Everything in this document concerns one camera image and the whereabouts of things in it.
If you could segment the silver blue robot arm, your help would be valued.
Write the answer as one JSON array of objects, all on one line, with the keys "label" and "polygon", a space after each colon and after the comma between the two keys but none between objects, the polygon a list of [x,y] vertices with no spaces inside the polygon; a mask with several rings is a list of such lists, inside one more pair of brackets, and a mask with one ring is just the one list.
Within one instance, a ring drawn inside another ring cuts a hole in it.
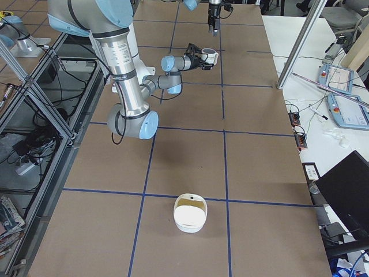
[{"label": "silver blue robot arm", "polygon": [[139,61],[134,59],[129,44],[129,32],[133,29],[130,1],[49,1],[48,19],[57,31],[91,36],[98,44],[121,101],[111,109],[107,123],[120,136],[151,139],[159,116],[150,109],[147,98],[157,89],[181,93],[183,71],[210,70],[217,63],[216,51],[189,44],[183,56],[163,57],[161,67],[165,75],[147,74],[139,80]]},{"label": "silver blue robot arm", "polygon": [[[182,0],[178,2],[183,3],[190,11],[195,10],[201,3],[198,0]],[[208,1],[208,32],[213,36],[217,36],[220,30],[220,13],[223,6],[225,6],[224,1]]]}]

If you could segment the third robot base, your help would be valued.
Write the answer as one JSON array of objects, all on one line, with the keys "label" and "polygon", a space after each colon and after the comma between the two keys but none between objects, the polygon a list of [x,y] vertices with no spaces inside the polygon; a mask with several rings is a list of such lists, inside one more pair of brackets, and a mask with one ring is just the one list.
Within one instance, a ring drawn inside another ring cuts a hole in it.
[{"label": "third robot base", "polygon": [[1,19],[1,42],[12,48],[15,57],[38,57],[42,49],[36,45],[39,38],[34,38],[18,16],[5,16]]}]

